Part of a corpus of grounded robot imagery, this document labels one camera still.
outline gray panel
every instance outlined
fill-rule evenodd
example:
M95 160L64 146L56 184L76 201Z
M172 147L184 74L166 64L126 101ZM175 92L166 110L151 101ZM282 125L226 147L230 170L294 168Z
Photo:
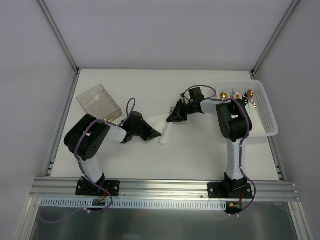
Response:
M0 1L1 239L14 238L47 164L73 75L37 2Z
M79 67L251 70L292 0L47 0Z
M320 1L301 1L260 67L278 123L275 140L286 180L296 182L315 239L320 239Z
M74 209L43 207L41 216L58 220ZM224 212L196 210L110 209L103 214L79 212L64 223L43 224L32 240L295 240L287 203L254 203L239 218Z

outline perforated metal strip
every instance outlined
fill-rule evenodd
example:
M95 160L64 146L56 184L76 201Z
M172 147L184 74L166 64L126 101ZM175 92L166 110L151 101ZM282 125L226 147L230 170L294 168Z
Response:
M93 206L93 198L65 198L65 197L43 197L43 207L64 208L101 208ZM225 211L226 202L219 200L191 201L191 200L147 200L147 199L114 199L114 209L176 209L176 210L214 210Z

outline white plastic basket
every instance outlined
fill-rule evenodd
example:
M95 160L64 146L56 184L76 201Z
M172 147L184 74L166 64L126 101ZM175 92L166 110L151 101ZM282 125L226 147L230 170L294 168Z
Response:
M260 116L261 123L266 133L253 133L249 137L268 137L277 135L279 129L274 112L272 111L266 90L258 80L224 80L216 85L217 97L221 93L238 92L244 95L248 90L253 90L253 101Z

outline gray wall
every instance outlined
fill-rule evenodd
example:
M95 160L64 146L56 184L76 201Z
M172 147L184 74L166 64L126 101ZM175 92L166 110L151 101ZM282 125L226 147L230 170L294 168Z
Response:
M251 70L292 0L46 0L79 67Z
M0 1L0 235L13 239L73 71L35 0Z
M320 1L302 0L258 71L279 126L276 142L287 180L297 183L320 239Z

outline transparent box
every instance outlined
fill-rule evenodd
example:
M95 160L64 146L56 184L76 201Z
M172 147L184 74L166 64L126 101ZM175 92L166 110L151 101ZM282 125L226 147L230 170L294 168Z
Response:
M116 120L122 116L120 107L101 84L82 93L76 99L87 114L97 119Z

